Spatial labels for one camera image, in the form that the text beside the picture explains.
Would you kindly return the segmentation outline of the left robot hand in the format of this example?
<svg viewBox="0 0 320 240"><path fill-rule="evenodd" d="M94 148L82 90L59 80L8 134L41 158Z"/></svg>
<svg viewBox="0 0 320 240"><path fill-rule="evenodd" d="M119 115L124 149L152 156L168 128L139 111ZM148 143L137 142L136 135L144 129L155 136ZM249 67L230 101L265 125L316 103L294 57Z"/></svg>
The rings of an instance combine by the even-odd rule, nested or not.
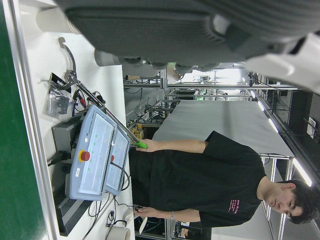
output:
<svg viewBox="0 0 320 240"><path fill-rule="evenodd" d="M99 51L180 70L247 70L320 91L317 0L58 0Z"/></svg>

